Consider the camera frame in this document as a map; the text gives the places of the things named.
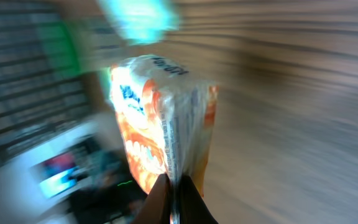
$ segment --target blurred background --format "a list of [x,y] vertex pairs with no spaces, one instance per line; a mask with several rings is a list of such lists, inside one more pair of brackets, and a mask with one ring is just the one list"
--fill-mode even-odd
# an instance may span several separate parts
[[129,46],[95,0],[0,1],[0,223],[131,222],[105,68],[142,54],[219,83],[219,223],[358,223],[358,1],[172,3],[180,29]]

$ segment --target grid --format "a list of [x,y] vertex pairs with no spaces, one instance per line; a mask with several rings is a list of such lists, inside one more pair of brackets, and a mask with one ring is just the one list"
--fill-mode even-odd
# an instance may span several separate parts
[[0,159],[90,113],[75,52],[53,4],[0,2]]

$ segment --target wooden surface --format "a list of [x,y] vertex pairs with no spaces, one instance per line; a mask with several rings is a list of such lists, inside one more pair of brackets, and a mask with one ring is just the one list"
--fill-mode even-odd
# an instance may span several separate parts
[[219,223],[358,223],[358,1],[182,0],[144,48],[221,85],[205,201]]

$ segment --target orange and white package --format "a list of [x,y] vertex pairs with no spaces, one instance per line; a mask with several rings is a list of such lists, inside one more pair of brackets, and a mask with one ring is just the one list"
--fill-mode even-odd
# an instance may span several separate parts
[[110,100],[131,173],[146,193],[166,172],[174,185],[189,175],[203,195],[217,94],[213,82],[156,55],[111,67]]

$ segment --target cyan plastic object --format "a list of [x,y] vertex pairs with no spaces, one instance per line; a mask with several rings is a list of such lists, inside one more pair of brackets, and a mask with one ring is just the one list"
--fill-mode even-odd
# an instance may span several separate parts
[[180,19],[168,0],[99,0],[106,18],[129,45],[154,44]]

